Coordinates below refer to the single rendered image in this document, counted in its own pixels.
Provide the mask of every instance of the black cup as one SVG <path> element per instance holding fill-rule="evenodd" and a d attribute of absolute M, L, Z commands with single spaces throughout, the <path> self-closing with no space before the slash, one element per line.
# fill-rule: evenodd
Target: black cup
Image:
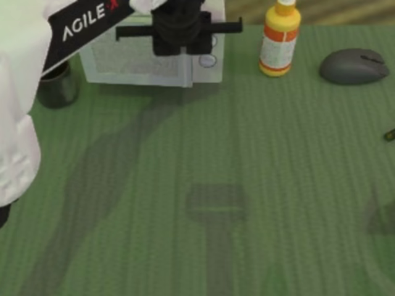
<path fill-rule="evenodd" d="M 60 109 L 78 98 L 78 83 L 68 61 L 41 77 L 37 90 L 38 101 L 46 108 Z"/>

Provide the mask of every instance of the black computer mouse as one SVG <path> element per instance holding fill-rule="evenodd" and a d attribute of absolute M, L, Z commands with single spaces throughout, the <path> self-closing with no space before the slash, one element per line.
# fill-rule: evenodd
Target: black computer mouse
<path fill-rule="evenodd" d="M 336 84 L 364 84 L 388 76 L 389 70 L 377 52 L 350 48 L 328 55 L 321 63 L 320 75 Z"/>

